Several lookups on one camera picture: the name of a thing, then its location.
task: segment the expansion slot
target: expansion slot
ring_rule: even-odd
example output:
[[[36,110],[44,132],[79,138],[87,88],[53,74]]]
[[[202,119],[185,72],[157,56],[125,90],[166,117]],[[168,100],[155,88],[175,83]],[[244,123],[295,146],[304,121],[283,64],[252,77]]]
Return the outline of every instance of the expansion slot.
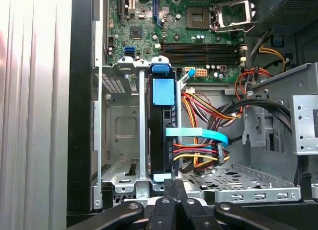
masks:
[[[154,18],[154,21],[157,23],[157,25],[161,27],[160,21],[159,21],[158,6],[159,6],[159,0],[153,0],[153,18]]]
[[[135,0],[129,0],[128,12],[130,14],[135,14]]]
[[[124,0],[117,0],[117,15],[120,19],[120,23],[123,25],[123,6],[124,6]]]

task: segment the chip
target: chip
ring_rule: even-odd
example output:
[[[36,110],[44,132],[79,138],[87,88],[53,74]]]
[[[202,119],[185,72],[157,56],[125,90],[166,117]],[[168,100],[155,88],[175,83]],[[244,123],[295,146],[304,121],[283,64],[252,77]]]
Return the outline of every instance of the chip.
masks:
[[[140,40],[143,37],[143,28],[140,26],[130,27],[130,38],[134,40]]]
[[[209,29],[209,11],[206,8],[188,7],[186,12],[188,29]]]

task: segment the metal bracket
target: metal bracket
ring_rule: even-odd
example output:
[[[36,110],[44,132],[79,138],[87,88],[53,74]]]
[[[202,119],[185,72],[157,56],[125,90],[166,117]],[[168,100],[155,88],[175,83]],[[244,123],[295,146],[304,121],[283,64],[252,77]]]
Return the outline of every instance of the metal bracket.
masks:
[[[234,6],[238,4],[244,5],[246,20],[243,20],[241,22],[232,22],[229,25],[225,25],[225,19],[223,19],[223,8],[225,6]],[[243,31],[247,33],[254,28],[256,23],[254,21],[251,21],[256,14],[256,11],[252,10],[254,8],[255,8],[255,5],[253,3],[250,3],[248,0],[233,0],[233,1],[227,1],[227,2],[223,2],[219,4],[214,4],[212,7],[213,9],[212,11],[214,12],[216,16],[216,21],[213,23],[213,25],[210,25],[210,29],[217,33],[232,32],[232,31]],[[248,30],[241,28],[242,26],[249,25],[249,24],[252,24],[252,27],[249,28]]]
[[[265,147],[265,114],[261,107],[249,107],[244,109],[244,133],[243,144],[246,145],[247,136],[251,147]]]
[[[300,199],[300,188],[215,190],[215,202],[217,203],[288,202]]]
[[[272,188],[292,188],[295,187],[293,183],[279,179],[275,176],[263,173],[261,171],[248,168],[240,164],[233,164],[233,170],[236,170],[240,174],[246,174],[248,176],[254,177],[256,180],[268,184]]]
[[[293,96],[291,116],[294,154],[318,154],[318,96]]]

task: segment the red wire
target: red wire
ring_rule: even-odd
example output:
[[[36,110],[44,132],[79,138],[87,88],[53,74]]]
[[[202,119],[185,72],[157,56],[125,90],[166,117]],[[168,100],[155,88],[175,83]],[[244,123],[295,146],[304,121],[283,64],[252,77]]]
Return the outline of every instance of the red wire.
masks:
[[[204,107],[200,102],[198,102],[196,99],[184,94],[184,96],[186,96],[188,99],[191,99],[191,101],[195,102],[198,106],[200,106],[204,111],[206,111],[207,113],[211,114],[214,117],[220,117],[222,118],[220,115],[216,114],[215,112],[212,112],[211,110],[207,109],[206,107]]]
[[[202,150],[200,148],[181,148],[181,149],[174,150],[173,153],[179,153],[181,151],[202,151],[206,153],[215,153],[215,154],[218,153],[218,151],[215,151],[215,150]]]

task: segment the metal panel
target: metal panel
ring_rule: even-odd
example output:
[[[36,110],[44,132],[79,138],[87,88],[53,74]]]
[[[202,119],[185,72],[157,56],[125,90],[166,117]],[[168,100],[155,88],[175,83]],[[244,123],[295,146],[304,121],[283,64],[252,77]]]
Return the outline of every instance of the metal panel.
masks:
[[[66,227],[71,7],[0,0],[0,229]]]
[[[288,72],[277,75],[269,80],[252,86],[254,95],[263,95],[264,91],[273,101],[282,101],[290,107],[293,95],[311,95],[318,92],[318,64],[305,64]],[[274,151],[266,148],[251,149],[251,166],[263,172],[275,175],[280,178],[292,180],[297,166],[297,157],[293,155],[293,141],[291,135],[280,129],[273,129],[274,140],[284,140],[284,148]],[[313,157],[310,159],[310,171],[314,175],[317,172],[316,162]]]
[[[291,113],[294,154],[318,154],[318,96],[293,96]]]

